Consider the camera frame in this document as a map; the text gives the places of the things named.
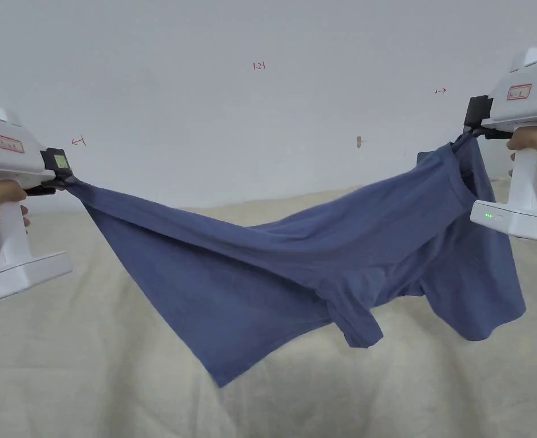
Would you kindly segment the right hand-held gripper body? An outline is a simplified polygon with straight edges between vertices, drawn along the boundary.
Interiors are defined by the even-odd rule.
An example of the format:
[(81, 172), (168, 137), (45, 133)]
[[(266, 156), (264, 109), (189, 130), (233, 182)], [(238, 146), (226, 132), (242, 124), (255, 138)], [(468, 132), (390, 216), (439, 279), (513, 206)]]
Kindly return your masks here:
[[(509, 71), (489, 94), (469, 100), (463, 125), (509, 132), (537, 127), (537, 48), (515, 56)], [(475, 201), (470, 220), (497, 232), (537, 241), (536, 151), (516, 153), (507, 202)]]

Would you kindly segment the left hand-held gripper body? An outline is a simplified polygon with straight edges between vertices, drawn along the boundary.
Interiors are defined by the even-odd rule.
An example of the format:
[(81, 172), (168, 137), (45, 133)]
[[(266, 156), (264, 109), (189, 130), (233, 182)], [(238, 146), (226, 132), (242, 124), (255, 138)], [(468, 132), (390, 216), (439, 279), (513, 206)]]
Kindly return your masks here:
[[(56, 177), (73, 176), (62, 149), (45, 148), (18, 116), (0, 108), (0, 180), (22, 189)], [(33, 255), (16, 202), (0, 207), (0, 300), (72, 271), (66, 252)]]

